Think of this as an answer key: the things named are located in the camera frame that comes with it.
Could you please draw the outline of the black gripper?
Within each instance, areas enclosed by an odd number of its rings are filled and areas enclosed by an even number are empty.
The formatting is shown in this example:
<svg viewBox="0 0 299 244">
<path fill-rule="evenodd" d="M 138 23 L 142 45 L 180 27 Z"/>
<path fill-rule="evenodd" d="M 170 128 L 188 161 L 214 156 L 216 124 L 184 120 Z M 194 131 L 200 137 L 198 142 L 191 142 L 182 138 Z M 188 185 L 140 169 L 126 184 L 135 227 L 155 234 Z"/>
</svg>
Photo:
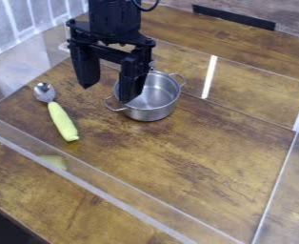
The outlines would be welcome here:
<svg viewBox="0 0 299 244">
<path fill-rule="evenodd" d="M 122 62 L 120 101 L 126 104 L 143 92 L 156 42 L 140 33 L 142 13 L 152 11 L 142 0 L 90 0 L 90 19 L 67 22 L 68 48 L 80 86 L 100 80 L 100 60 Z"/>
</svg>

